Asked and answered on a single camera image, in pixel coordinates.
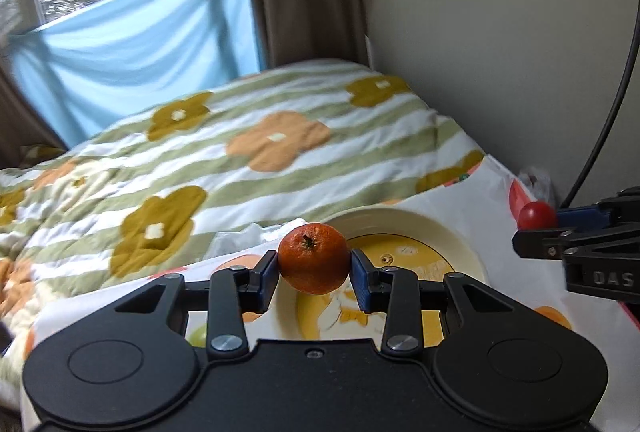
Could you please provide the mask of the red cherry tomato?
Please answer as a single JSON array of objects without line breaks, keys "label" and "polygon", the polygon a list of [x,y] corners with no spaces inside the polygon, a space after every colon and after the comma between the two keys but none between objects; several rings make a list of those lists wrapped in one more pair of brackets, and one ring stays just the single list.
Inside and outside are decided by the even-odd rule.
[{"label": "red cherry tomato", "polygon": [[555,210],[543,201],[524,204],[516,219],[519,230],[551,230],[558,226]]}]

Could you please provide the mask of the small orange mandarin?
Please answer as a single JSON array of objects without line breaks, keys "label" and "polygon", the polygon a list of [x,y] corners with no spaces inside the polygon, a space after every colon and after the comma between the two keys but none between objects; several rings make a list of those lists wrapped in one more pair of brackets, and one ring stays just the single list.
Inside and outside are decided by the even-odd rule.
[{"label": "small orange mandarin", "polygon": [[334,227],[309,223],[291,230],[280,241],[281,276],[297,291],[323,296],[341,287],[350,271],[345,237]]}]

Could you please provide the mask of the floral striped quilt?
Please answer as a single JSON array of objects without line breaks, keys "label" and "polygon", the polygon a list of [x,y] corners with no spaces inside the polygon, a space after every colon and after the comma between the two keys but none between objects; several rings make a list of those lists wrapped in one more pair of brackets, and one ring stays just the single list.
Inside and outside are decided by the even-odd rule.
[{"label": "floral striped quilt", "polygon": [[1,404],[44,308],[254,244],[302,218],[409,198],[484,154],[408,83],[311,60],[179,98],[1,174]]}]

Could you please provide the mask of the white fruit print tablecloth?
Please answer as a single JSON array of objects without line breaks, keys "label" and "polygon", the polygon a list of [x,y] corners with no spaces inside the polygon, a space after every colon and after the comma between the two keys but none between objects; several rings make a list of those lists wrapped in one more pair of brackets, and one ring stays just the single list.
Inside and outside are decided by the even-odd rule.
[{"label": "white fruit print tablecloth", "polygon": [[633,431],[639,193],[520,230],[482,282],[422,280],[352,252],[370,339],[250,342],[281,267],[157,278],[37,345],[24,390],[45,431]]}]

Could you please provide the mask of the light blue window cloth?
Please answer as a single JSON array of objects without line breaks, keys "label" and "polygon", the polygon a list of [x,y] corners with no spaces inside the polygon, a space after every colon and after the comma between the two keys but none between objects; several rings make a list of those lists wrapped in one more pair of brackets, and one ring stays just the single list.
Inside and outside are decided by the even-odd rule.
[{"label": "light blue window cloth", "polygon": [[11,36],[9,58],[68,147],[264,66],[250,0],[102,0]]}]

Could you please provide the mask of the brown left curtain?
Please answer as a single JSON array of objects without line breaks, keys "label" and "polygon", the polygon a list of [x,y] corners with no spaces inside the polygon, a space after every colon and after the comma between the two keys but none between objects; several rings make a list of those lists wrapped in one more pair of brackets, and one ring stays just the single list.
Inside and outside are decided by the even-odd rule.
[{"label": "brown left curtain", "polygon": [[14,82],[8,65],[1,62],[1,167],[17,168],[35,149],[67,147],[26,100]]}]

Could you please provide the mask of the cream ceramic fruit bowl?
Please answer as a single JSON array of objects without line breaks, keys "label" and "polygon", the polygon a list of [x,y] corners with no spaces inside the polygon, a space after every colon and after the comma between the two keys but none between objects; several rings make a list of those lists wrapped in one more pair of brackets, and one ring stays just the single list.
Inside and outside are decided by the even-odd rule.
[{"label": "cream ceramic fruit bowl", "polygon": [[[350,248],[363,251],[376,267],[402,267],[421,280],[440,282],[453,272],[481,282],[485,267],[466,241],[424,215],[392,207],[347,210],[326,225],[334,227]],[[293,340],[371,339],[380,344],[383,313],[360,311],[352,284],[323,296],[308,296],[279,282],[270,313],[279,338]]]}]

